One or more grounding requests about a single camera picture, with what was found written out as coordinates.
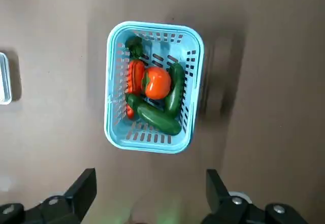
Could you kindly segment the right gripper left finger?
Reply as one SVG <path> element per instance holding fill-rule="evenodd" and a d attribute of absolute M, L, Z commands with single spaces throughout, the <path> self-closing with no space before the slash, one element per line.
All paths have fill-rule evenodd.
<path fill-rule="evenodd" d="M 96 198 L 96 171 L 85 169 L 63 195 L 30 209 L 21 203 L 1 205 L 1 223 L 81 223 Z"/>

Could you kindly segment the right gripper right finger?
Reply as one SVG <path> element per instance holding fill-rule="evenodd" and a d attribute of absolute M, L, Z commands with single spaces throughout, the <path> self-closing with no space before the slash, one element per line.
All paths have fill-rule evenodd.
<path fill-rule="evenodd" d="M 206 170 L 206 198 L 211 213 L 202 223 L 308 223 L 290 205 L 271 203 L 260 209 L 239 195 L 232 196 L 215 169 Z"/>

